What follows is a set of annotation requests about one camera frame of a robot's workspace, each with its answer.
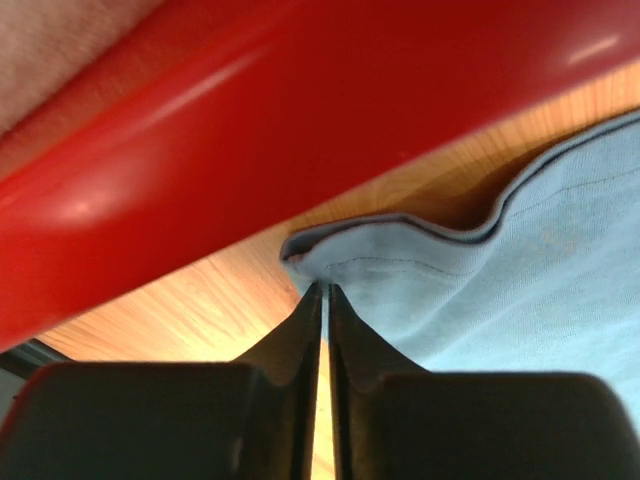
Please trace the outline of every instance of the stitching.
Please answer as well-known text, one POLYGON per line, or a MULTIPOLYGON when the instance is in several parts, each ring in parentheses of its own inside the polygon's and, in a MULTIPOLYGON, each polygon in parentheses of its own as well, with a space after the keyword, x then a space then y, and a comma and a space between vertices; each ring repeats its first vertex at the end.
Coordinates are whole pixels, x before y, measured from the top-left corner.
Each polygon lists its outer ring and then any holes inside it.
MULTIPOLYGON (((552 198, 556 197, 557 195, 560 195, 561 193, 565 193, 565 192, 568 192, 568 191, 571 191, 571 190, 575 190, 575 189, 578 189, 578 188, 581 188, 581 187, 586 187, 586 186, 590 186, 590 185, 597 185, 597 184, 600 184, 600 183, 605 183, 605 182, 608 182, 608 181, 611 181, 611 180, 616 180, 618 178, 622 178, 622 177, 626 177, 626 176, 629 176, 629 175, 633 175, 633 174, 636 174, 638 172, 640 172, 640 167, 634 168, 633 170, 629 170, 627 172, 620 173, 618 175, 614 175, 612 177, 601 178, 600 180, 594 180, 594 181, 591 181, 591 182, 585 182, 585 183, 581 183, 579 185, 573 185, 571 187, 562 188, 562 189, 558 190, 557 192, 554 192, 553 194, 549 195, 548 197, 544 198, 543 200, 539 201, 538 203, 536 203, 534 205, 530 205, 529 207, 527 207, 527 208, 525 208, 523 210, 520 210, 520 211, 518 211, 518 212, 516 212, 516 213, 514 213, 512 215, 505 216, 504 217, 504 222, 506 223, 508 220, 511 220, 512 218, 515 218, 515 217, 517 217, 517 216, 519 216, 519 215, 521 215, 523 213, 526 213, 529 210, 534 209, 535 207, 538 207, 538 206, 542 205, 543 203, 551 200, 552 198)), ((418 260, 402 260, 402 259, 381 258, 381 257, 357 257, 357 258, 352 258, 350 260, 346 260, 344 262, 330 263, 328 265, 325 265, 324 270, 328 271, 330 268, 333 268, 333 267, 342 267, 342 266, 347 265, 347 264, 352 263, 352 262, 367 261, 367 260, 382 261, 382 262, 389 262, 389 263, 400 263, 400 264, 413 264, 413 265, 416 265, 416 266, 419 266, 419 267, 424 267, 424 268, 427 268, 429 270, 433 270, 433 271, 438 272, 438 273, 444 273, 445 275, 450 275, 452 277, 466 277, 466 276, 474 274, 474 272, 461 273, 461 274, 460 273, 448 272, 446 270, 442 270, 440 268, 436 268, 433 265, 429 265, 428 263, 420 262, 418 260)), ((365 271, 365 270, 363 270, 363 269, 356 270, 356 272, 363 272, 363 271, 365 271)))
POLYGON ((545 198, 544 200, 540 200, 538 203, 536 203, 536 204, 534 204, 534 205, 530 205, 530 206, 528 206, 527 208, 525 208, 525 209, 523 209, 523 210, 520 210, 519 212, 516 212, 516 213, 514 213, 514 214, 512 214, 512 215, 509 215, 508 217, 505 217, 505 221, 506 221, 506 220, 510 220, 510 219, 512 219, 512 218, 515 218, 515 217, 517 217, 518 215, 520 215, 521 213, 524 213, 524 212, 526 212, 526 211, 528 211, 528 210, 532 210, 533 208, 535 208, 535 207, 537 207, 537 206, 539 206, 539 205, 542 205, 542 204, 543 204, 543 203, 545 203, 546 201, 551 200, 553 197, 555 197, 556 195, 559 195, 559 194, 561 194, 561 193, 568 192, 568 191, 570 191, 570 190, 575 190, 576 188, 580 188, 580 187, 586 187, 586 186, 589 186, 589 185, 596 185, 596 184, 598 184, 598 183, 608 182, 608 181, 610 181, 610 180, 615 180, 615 179, 617 179, 617 178, 625 177, 625 176, 627 176, 627 175, 633 175, 634 173, 637 173, 637 172, 639 172, 639 171, 640 171, 640 167, 638 167, 638 168, 634 168, 633 170, 629 170, 628 172, 624 172, 624 173, 620 173, 620 174, 618 174, 618 175, 614 175, 613 177, 601 178, 600 180, 594 180, 594 181, 592 181, 592 182, 585 182, 585 183, 581 183, 581 184, 579 184, 579 185, 573 185, 573 186, 571 186, 571 187, 565 187, 565 188, 562 188, 562 189, 558 190, 557 192, 552 193, 551 195, 549 195, 549 196, 548 196, 547 198, 545 198))
POLYGON ((452 273, 452 272, 447 272, 446 270, 441 270, 439 268, 436 268, 433 265, 429 265, 428 263, 420 262, 418 260, 402 260, 402 259, 381 258, 381 257, 358 257, 358 258, 352 258, 352 259, 346 260, 344 262, 330 263, 328 265, 325 265, 324 269, 325 269, 325 271, 327 271, 331 267, 341 267, 341 266, 344 266, 344 265, 346 265, 348 263, 357 262, 357 261, 367 261, 367 260, 377 260, 377 261, 383 261, 383 262, 389 262, 389 263, 413 264, 413 265, 417 265, 417 266, 420 266, 420 267, 426 267, 426 268, 428 268, 430 270, 435 270, 438 273, 444 273, 446 275, 451 275, 452 277, 466 277, 468 275, 473 275, 473 273, 474 273, 474 272, 452 273))
MULTIPOLYGON (((357 274, 357 273, 371 273, 371 270, 368 270, 368 269, 366 269, 366 268, 358 268, 358 269, 356 269, 356 270, 349 270, 349 272, 348 272, 348 273, 349 273, 349 275, 351 275, 351 274, 357 274)), ((417 273, 417 274, 420 274, 420 275, 423 275, 423 276, 427 276, 427 275, 428 275, 428 273, 427 273, 427 272, 425 272, 424 270, 421 270, 421 269, 413 269, 413 270, 394 270, 392 273, 393 273, 393 274, 396 274, 396 273, 417 273)), ((462 277, 462 276, 463 276, 463 275, 454 275, 454 274, 451 274, 451 275, 453 275, 454 277, 457 277, 457 276, 462 277)))

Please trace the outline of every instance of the wood grain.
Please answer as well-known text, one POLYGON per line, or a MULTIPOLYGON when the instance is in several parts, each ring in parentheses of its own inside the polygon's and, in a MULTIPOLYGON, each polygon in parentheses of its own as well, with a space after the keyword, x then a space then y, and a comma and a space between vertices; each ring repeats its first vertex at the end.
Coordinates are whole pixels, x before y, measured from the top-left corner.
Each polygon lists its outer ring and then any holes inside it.
MULTIPOLYGON (((277 261, 290 232, 394 210, 451 228, 473 227, 486 217, 498 192, 546 146, 639 106, 640 63, 634 63, 388 172, 41 339, 78 360, 231 359, 284 319, 297 302, 298 294, 277 261)), ((313 475, 333 478, 326 346, 313 475)))

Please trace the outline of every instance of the red plastic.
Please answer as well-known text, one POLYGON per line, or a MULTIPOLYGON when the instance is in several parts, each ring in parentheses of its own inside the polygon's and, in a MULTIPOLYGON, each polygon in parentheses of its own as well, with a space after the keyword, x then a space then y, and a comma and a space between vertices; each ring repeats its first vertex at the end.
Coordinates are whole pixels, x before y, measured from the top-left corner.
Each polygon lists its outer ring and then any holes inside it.
POLYGON ((0 184, 0 349, 632 60, 638 25, 636 0, 257 7, 0 184))

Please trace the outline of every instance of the gray fabric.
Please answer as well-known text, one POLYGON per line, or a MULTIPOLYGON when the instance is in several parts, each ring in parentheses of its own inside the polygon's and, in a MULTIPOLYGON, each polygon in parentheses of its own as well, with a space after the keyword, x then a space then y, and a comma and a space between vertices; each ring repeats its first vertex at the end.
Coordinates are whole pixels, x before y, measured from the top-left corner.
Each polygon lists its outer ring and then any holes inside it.
POLYGON ((281 259, 424 367, 590 372, 640 424, 640 112, 539 157, 475 230, 372 216, 299 232, 281 259))

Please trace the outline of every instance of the black plastic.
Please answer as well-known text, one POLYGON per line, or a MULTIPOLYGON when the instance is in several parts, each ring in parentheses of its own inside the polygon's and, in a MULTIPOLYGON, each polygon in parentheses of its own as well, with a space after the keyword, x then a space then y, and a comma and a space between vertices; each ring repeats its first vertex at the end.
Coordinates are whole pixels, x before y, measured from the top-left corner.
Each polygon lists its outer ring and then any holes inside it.
POLYGON ((2 480, 309 478, 322 292, 233 363, 58 364, 0 435, 2 480))
POLYGON ((45 365, 68 361, 69 357, 35 339, 0 353, 0 369, 24 379, 45 365))

